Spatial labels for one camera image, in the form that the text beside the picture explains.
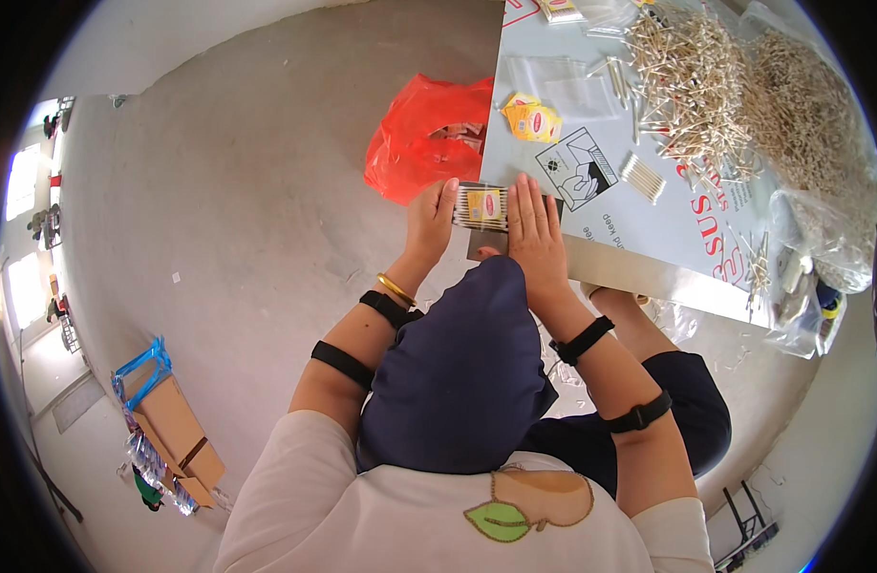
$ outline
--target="gold bangle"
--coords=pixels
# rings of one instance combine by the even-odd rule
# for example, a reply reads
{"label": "gold bangle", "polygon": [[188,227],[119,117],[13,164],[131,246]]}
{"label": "gold bangle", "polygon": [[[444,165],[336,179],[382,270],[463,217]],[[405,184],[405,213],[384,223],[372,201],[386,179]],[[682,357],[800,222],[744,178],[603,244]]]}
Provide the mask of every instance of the gold bangle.
{"label": "gold bangle", "polygon": [[385,274],[383,272],[378,273],[378,281],[381,281],[381,283],[384,284],[385,287],[387,287],[391,292],[393,292],[394,294],[399,296],[400,300],[404,301],[405,303],[409,304],[410,306],[417,305],[417,301],[414,300],[414,298],[412,296],[410,296],[409,294],[404,292],[404,289],[397,286],[394,283],[394,281],[392,281],[391,279],[388,279],[387,276],[385,276]]}

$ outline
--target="hand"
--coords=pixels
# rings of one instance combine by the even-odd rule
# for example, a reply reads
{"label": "hand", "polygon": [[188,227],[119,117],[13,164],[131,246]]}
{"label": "hand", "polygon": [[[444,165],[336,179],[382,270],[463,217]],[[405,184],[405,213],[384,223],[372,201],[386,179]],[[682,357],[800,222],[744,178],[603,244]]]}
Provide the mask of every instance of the hand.
{"label": "hand", "polygon": [[527,306],[541,320],[563,297],[575,298],[566,273],[556,201],[548,195],[545,208],[540,186],[524,173],[508,188],[508,256],[521,265]]}
{"label": "hand", "polygon": [[439,180],[427,187],[406,209],[404,254],[431,269],[451,240],[451,213],[458,199],[457,178]]}

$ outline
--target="left hand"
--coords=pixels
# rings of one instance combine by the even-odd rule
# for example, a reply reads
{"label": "left hand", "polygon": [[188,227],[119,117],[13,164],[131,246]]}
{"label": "left hand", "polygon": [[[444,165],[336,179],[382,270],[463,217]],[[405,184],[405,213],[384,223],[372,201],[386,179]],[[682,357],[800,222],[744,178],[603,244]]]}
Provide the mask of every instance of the left hand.
{"label": "left hand", "polygon": [[436,181],[406,209],[405,254],[429,268],[439,264],[451,240],[451,214],[458,199],[458,185],[457,178]]}

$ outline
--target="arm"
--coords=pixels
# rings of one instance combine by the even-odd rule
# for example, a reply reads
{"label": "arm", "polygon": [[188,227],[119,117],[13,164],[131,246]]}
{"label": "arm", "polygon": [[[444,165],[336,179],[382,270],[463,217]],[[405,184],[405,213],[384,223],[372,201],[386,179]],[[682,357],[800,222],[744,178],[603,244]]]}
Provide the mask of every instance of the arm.
{"label": "arm", "polygon": [[[524,174],[509,188],[509,255],[524,269],[527,303],[555,340],[570,341],[592,324],[566,273],[566,250],[556,202],[546,209],[537,182]],[[579,358],[578,372],[605,420],[662,393],[636,358],[605,335]],[[617,459],[617,505],[630,517],[669,499],[694,497],[684,440],[670,412],[648,428],[612,435]]]}
{"label": "arm", "polygon": [[[407,209],[404,254],[385,271],[394,283],[411,297],[438,264],[451,238],[451,212],[458,195],[458,180],[438,181],[410,202]],[[404,308],[404,303],[380,282],[373,287],[384,292]],[[384,316],[366,304],[356,304],[324,337],[375,371],[385,351],[394,342],[396,331]],[[320,361],[310,360],[295,387],[289,412],[315,410],[340,424],[355,442],[356,426],[365,401],[365,392],[340,371]]]}

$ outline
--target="red plastic bag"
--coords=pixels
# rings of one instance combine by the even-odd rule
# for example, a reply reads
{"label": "red plastic bag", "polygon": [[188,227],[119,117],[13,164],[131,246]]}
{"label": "red plastic bag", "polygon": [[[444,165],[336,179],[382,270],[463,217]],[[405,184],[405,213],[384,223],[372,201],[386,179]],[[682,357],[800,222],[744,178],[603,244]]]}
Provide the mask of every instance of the red plastic bag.
{"label": "red plastic bag", "polygon": [[372,137],[365,182],[406,206],[436,180],[479,180],[482,155],[463,141],[428,136],[451,124],[486,124],[491,105],[492,78],[457,85],[418,74],[391,102]]}

